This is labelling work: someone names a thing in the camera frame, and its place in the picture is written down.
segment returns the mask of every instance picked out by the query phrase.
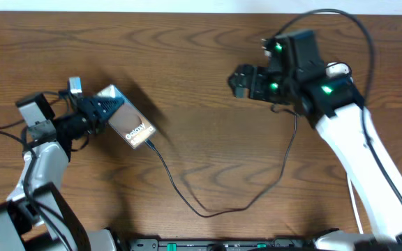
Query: green light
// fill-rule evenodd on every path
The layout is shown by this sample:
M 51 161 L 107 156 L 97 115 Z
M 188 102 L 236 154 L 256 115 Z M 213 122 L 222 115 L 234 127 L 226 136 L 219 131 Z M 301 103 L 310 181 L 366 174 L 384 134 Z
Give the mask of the green light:
M 277 91 L 277 89 L 278 89 L 278 84 L 277 83 L 272 83 L 270 86 L 269 86 L 269 88 L 271 88 L 271 90 L 272 91 Z
M 276 51 L 277 51 L 278 53 L 280 53 L 280 52 L 282 52 L 282 50 L 283 50 L 282 45 L 279 44 L 279 43 L 277 43 L 277 44 L 276 44 Z
M 328 86 L 322 86 L 322 90 L 324 90 L 326 94 L 330 94 L 333 92 L 333 89 L 329 88 Z

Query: tabletop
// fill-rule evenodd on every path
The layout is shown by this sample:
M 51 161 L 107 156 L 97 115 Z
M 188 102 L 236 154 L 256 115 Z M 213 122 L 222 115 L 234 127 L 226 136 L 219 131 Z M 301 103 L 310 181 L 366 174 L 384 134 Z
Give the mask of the tabletop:
M 227 78 L 242 63 L 265 66 L 260 39 L 293 17 L 0 13 L 0 126 L 21 118 L 16 100 L 64 89 L 69 77 L 81 77 L 85 95 L 116 84 L 157 127 L 153 143 L 196 209 L 245 206 L 277 179 L 293 119 L 272 113 L 269 103 L 234 98 Z M 402 16 L 359 17 L 377 52 L 368 108 L 402 173 Z M 316 30 L 325 61 L 352 67 L 362 91 L 368 53 L 360 30 L 338 15 L 315 15 L 292 30 L 305 28 Z M 57 103 L 54 109 L 59 114 L 64 107 Z M 0 203 L 20 177 L 21 153 L 17 142 L 0 135 Z M 247 211 L 198 217 L 173 190 L 156 154 L 143 146 L 134 151 L 112 130 L 72 155 L 61 193 L 85 228 L 111 227 L 124 238 L 357 230 L 345 171 L 305 118 L 299 119 L 283 180 Z M 360 202 L 358 207 L 364 211 Z M 370 232 L 364 213 L 362 224 Z

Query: wooden table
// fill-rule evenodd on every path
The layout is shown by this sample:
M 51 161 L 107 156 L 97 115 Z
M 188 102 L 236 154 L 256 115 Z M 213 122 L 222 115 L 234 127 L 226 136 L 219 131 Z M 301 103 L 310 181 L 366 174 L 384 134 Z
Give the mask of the wooden table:
M 234 98 L 226 79 L 240 63 L 265 66 L 260 39 L 293 17 L 0 13 L 0 126 L 20 119 L 17 99 L 64 89 L 68 77 L 80 76 L 87 95 L 114 83 L 158 127 L 153 142 L 196 208 L 190 190 L 213 211 L 244 206 L 278 176 L 293 121 L 271 113 L 268 103 Z M 378 51 L 369 108 L 402 173 L 402 16 L 360 18 Z M 296 28 L 317 29 L 323 59 L 349 63 L 362 90 L 368 55 L 354 24 L 317 15 Z M 21 146 L 0 135 L 0 203 L 22 168 Z M 345 172 L 305 119 L 281 184 L 241 213 L 196 216 L 156 155 L 146 147 L 133 151 L 111 130 L 73 154 L 61 191 L 87 229 L 111 226 L 124 236 L 273 238 L 357 230 Z M 369 231 L 364 214 L 362 222 Z

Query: white cable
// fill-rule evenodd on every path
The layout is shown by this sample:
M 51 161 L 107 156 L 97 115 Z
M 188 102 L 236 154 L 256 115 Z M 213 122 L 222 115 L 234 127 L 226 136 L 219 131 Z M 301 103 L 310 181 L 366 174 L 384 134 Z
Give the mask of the white cable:
M 352 200 L 353 212 L 355 213 L 357 228 L 359 230 L 359 233 L 363 234 L 364 231 L 362 230 L 361 219 L 359 218 L 359 214 L 357 212 L 356 200 L 355 200 L 355 194 L 353 193 L 352 181 L 348 175 L 347 175 L 347 183 L 348 183 L 348 192 L 350 192 L 350 199 Z

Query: white backdrop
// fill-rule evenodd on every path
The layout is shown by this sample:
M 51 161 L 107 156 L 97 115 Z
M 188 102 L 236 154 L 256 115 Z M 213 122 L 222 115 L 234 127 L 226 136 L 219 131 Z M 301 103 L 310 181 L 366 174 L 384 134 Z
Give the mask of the white backdrop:
M 0 0 L 0 10 L 31 11 L 302 13 L 315 8 L 402 15 L 402 0 Z

